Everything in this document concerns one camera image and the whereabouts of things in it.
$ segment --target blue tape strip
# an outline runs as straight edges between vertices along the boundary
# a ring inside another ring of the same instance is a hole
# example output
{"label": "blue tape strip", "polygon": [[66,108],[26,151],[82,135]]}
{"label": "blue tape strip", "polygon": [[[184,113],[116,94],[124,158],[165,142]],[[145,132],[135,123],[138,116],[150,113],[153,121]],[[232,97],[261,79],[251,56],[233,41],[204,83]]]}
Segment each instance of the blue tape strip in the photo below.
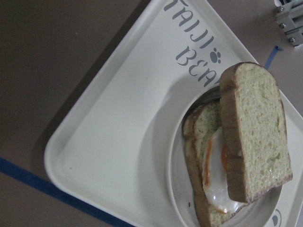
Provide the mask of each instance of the blue tape strip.
{"label": "blue tape strip", "polygon": [[124,222],[98,208],[95,208],[63,191],[58,189],[52,183],[32,174],[31,172],[16,166],[15,164],[0,157],[0,172],[27,184],[45,194],[48,194],[62,202],[71,205],[99,220],[107,222],[115,227],[133,227],[132,225]]}
{"label": "blue tape strip", "polygon": [[271,62],[273,61],[273,59],[275,58],[275,55],[279,52],[279,51],[282,51],[283,49],[281,47],[278,47],[278,46],[275,46],[273,51],[270,53],[266,63],[265,63],[265,66],[264,68],[265,69],[269,69],[269,66],[271,64]]}

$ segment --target egg sandwich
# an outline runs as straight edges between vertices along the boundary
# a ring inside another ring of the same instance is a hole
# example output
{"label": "egg sandwich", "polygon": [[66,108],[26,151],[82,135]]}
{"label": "egg sandwich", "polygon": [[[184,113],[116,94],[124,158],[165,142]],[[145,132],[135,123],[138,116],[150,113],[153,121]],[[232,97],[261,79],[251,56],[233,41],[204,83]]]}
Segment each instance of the egg sandwich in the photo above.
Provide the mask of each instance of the egg sandwich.
{"label": "egg sandwich", "polygon": [[241,62],[220,79],[220,100],[183,122],[187,171],[200,226],[218,227],[241,208],[293,177],[276,80]]}

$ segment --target brown table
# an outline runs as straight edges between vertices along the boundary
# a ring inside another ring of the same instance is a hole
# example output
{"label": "brown table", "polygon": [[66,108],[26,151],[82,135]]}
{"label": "brown table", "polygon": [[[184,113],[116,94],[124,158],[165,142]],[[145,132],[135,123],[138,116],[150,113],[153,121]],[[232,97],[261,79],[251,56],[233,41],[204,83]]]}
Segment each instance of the brown table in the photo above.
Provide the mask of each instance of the brown table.
{"label": "brown table", "polygon": [[[48,139],[148,2],[1,2],[1,158],[48,180]],[[209,2],[260,64],[284,49],[269,70],[303,115],[303,45],[293,48],[275,24],[274,1]],[[0,226],[110,225],[0,173]]]}

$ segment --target paw print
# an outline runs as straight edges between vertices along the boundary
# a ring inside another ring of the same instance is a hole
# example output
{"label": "paw print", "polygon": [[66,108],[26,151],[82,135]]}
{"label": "paw print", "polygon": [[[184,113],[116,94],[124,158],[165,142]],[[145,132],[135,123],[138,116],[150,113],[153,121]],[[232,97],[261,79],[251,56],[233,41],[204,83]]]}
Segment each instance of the paw print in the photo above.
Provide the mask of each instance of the paw print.
{"label": "paw print", "polygon": [[213,63],[221,63],[221,53],[217,52],[217,48],[214,48],[214,51],[210,52],[210,60],[212,60]]}
{"label": "paw print", "polygon": [[274,227],[280,227],[282,222],[282,216],[278,209],[275,210],[274,215],[272,217]]}

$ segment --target fried egg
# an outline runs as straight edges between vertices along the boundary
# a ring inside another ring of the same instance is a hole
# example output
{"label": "fried egg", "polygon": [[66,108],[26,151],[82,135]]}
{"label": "fried egg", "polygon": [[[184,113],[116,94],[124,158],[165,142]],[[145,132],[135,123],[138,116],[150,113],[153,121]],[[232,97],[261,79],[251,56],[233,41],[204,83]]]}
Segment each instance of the fried egg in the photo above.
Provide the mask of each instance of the fried egg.
{"label": "fried egg", "polygon": [[222,127],[208,140],[203,159],[203,190],[210,204],[220,213],[235,213],[244,203],[228,196],[226,176],[226,150]]}

